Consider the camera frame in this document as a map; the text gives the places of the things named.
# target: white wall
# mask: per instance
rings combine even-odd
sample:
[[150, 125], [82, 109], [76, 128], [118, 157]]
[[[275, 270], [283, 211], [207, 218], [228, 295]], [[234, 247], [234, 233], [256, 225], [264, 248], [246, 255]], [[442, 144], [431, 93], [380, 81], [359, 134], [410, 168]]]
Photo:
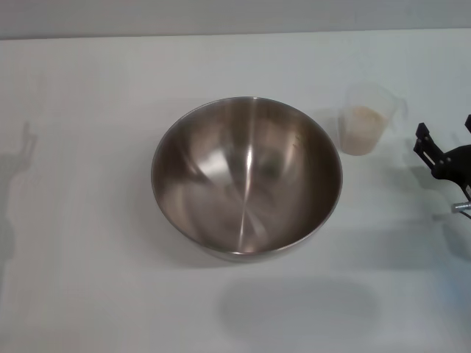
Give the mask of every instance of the white wall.
[[469, 26], [469, 0], [0, 0], [0, 38]]

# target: white table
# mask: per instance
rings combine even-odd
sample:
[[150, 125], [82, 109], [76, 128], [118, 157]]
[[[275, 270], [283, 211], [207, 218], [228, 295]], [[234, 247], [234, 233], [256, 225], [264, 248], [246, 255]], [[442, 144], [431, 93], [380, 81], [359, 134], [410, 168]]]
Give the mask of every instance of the white table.
[[[471, 30], [0, 42], [0, 351], [465, 353], [471, 223], [412, 152], [427, 123], [469, 143]], [[162, 134], [214, 99], [254, 95], [331, 133], [354, 82], [407, 99], [365, 157], [341, 154], [336, 211], [256, 264], [202, 252], [161, 215]], [[22, 131], [29, 122], [22, 147]]]

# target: bowl rim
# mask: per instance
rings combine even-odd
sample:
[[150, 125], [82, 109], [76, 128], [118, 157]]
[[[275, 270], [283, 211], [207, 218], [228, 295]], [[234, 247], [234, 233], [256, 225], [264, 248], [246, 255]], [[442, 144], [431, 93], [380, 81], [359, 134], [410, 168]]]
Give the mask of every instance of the bowl rim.
[[[163, 141], [166, 139], [167, 135], [169, 135], [169, 133], [174, 130], [183, 120], [185, 120], [190, 114], [194, 113], [195, 111], [203, 108], [203, 107], [207, 107], [209, 105], [213, 105], [213, 104], [218, 104], [222, 101], [230, 101], [230, 100], [239, 100], [239, 99], [260, 99], [260, 100], [263, 100], [263, 101], [269, 101], [271, 103], [275, 103], [275, 104], [281, 104], [289, 109], [292, 109], [292, 110], [295, 110], [297, 111], [302, 118], [306, 119], [307, 121], [310, 122], [310, 124], [314, 124], [316, 125], [316, 127], [319, 129], [319, 131], [327, 138], [328, 140], [328, 143], [330, 144], [330, 146], [332, 147], [332, 150], [334, 150], [334, 155], [335, 155], [335, 158], [336, 158], [336, 161], [338, 163], [338, 166], [339, 166], [339, 171], [340, 171], [340, 180], [339, 180], [339, 191], [337, 193], [337, 197], [336, 197], [336, 200], [335, 202], [333, 203], [333, 206], [332, 208], [330, 209], [329, 213], [325, 216], [325, 218], [322, 220], [321, 223], [319, 223], [317, 225], [316, 228], [314, 228], [313, 230], [311, 230], [307, 235], [304, 235], [303, 237], [301, 237], [300, 239], [297, 239], [296, 241], [292, 242], [292, 243], [289, 243], [289, 244], [286, 244], [285, 246], [281, 246], [279, 248], [276, 248], [276, 249], [270, 249], [270, 250], [265, 250], [265, 251], [260, 251], [260, 252], [233, 252], [233, 251], [229, 251], [229, 250], [224, 250], [224, 249], [219, 249], [215, 246], [212, 246], [212, 245], [207, 245], [205, 243], [201, 243], [199, 242], [198, 240], [194, 239], [193, 237], [191, 237], [190, 235], [186, 234], [186, 232], [182, 231], [171, 219], [170, 217], [167, 215], [167, 213], [165, 212], [165, 210], [160, 206], [160, 203], [158, 201], [158, 197], [157, 197], [157, 191], [155, 190], [155, 184], [154, 184], [154, 176], [155, 176], [155, 163], [156, 163], [156, 160], [157, 160], [157, 156], [159, 155], [159, 151], [162, 147], [162, 144], [163, 144]], [[342, 187], [343, 187], [343, 184], [344, 184], [344, 172], [343, 172], [343, 167], [342, 167], [342, 164], [341, 164], [341, 160], [340, 160], [340, 156], [339, 156], [339, 151], [337, 151], [337, 148], [335, 146], [335, 144], [333, 143], [332, 141], [332, 138], [330, 138], [329, 134], [326, 133], [326, 131], [314, 120], [312, 119], [309, 115], [307, 115], [306, 113], [302, 112], [301, 110], [295, 108], [295, 107], [292, 107], [291, 105], [289, 104], [286, 104], [286, 103], [282, 103], [281, 101], [276, 101], [274, 99], [268, 99], [268, 98], [263, 98], [263, 97], [259, 97], [259, 96], [235, 96], [235, 97], [227, 97], [227, 98], [222, 98], [222, 99], [217, 99], [215, 101], [210, 101], [208, 103], [205, 103], [203, 105], [200, 105], [192, 110], [190, 110], [188, 113], [186, 113], [184, 116], [182, 116], [181, 118], [178, 118], [168, 129], [167, 131], [165, 132], [165, 134], [163, 134], [162, 138], [160, 139], [158, 145], [157, 145], [157, 148], [155, 149], [155, 152], [154, 152], [154, 157], [152, 158], [152, 164], [151, 164], [151, 185], [152, 185], [152, 192], [154, 194], [154, 199], [157, 203], [157, 206], [159, 207], [159, 210], [162, 212], [162, 214], [165, 216], [166, 220], [178, 231], [180, 232], [181, 234], [183, 234], [187, 239], [191, 240], [193, 243], [195, 244], [198, 244], [199, 246], [203, 247], [203, 248], [206, 248], [206, 249], [209, 249], [209, 250], [212, 250], [216, 253], [220, 253], [220, 254], [226, 254], [226, 255], [234, 255], [236, 257], [259, 257], [259, 256], [265, 256], [265, 255], [270, 255], [270, 254], [278, 254], [284, 250], [287, 250], [287, 249], [290, 249], [300, 243], [302, 243], [304, 240], [307, 240], [308, 238], [310, 238], [314, 233], [316, 233], [326, 222], [327, 220], [332, 216], [333, 214], [333, 211], [336, 209], [337, 207], [337, 204], [339, 203], [339, 199], [340, 199], [340, 195], [341, 195], [341, 191], [342, 191]]]

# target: plastic measuring cup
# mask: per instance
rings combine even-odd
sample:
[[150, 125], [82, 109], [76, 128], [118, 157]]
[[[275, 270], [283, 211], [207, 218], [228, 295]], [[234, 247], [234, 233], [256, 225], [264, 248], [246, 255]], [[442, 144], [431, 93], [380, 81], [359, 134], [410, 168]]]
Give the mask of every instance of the plastic measuring cup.
[[370, 153], [398, 110], [407, 116], [407, 104], [375, 83], [353, 85], [339, 118], [340, 147], [344, 153]]

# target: stainless steel bowl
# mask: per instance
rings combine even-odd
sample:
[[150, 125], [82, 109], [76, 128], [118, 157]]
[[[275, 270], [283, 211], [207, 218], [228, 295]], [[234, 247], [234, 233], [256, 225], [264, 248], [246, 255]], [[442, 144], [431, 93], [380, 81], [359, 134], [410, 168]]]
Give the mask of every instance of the stainless steel bowl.
[[152, 162], [168, 220], [214, 255], [257, 260], [292, 247], [329, 218], [339, 155], [306, 114], [278, 101], [221, 99], [189, 112]]

